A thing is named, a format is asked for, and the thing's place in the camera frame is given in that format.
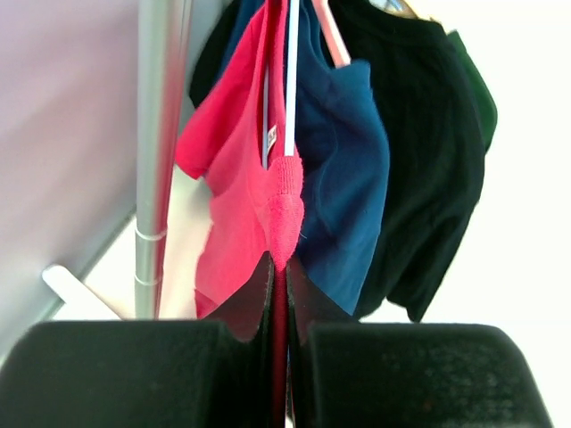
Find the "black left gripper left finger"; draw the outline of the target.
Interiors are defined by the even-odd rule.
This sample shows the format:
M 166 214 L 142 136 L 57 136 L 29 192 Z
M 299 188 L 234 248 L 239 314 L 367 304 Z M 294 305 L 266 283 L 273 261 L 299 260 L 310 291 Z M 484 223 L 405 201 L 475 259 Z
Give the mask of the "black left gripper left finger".
M 202 320 L 33 326 L 1 371 L 4 427 L 269 427 L 273 261 Z

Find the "pink t shirt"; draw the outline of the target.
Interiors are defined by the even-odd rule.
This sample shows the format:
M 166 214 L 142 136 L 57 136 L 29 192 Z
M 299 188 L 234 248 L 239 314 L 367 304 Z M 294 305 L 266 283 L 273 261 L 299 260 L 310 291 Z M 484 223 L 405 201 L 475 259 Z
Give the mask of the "pink t shirt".
M 211 229 L 198 259 L 194 302 L 209 316 L 251 278 L 264 253 L 274 262 L 271 423 L 286 417 L 286 263 L 303 218 L 302 161 L 286 148 L 284 59 L 288 4 L 267 1 L 247 23 L 218 82 L 178 139 L 175 161 L 211 190 Z

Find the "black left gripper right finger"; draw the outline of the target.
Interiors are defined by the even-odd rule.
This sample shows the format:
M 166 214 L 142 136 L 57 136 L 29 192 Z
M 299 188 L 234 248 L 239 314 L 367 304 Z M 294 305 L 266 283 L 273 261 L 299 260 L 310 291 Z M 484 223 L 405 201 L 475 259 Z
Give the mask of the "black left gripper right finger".
M 549 427 L 518 346 L 474 324 L 371 324 L 287 267 L 297 427 Z

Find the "light blue wire hanger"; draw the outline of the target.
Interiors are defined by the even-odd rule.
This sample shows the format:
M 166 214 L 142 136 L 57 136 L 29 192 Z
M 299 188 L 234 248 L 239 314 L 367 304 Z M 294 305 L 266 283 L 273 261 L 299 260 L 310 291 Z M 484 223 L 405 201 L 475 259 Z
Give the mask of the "light blue wire hanger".
M 289 22 L 287 39 L 287 61 L 285 79 L 285 147 L 284 155 L 293 156 L 295 151 L 295 113 L 296 113 L 296 85 L 297 85 L 297 58 L 299 36 L 300 1 L 289 2 Z M 268 167 L 269 149 L 273 143 L 269 140 L 268 129 L 268 100 L 269 100 L 269 69 L 265 70 L 263 89 L 263 126 L 262 166 Z

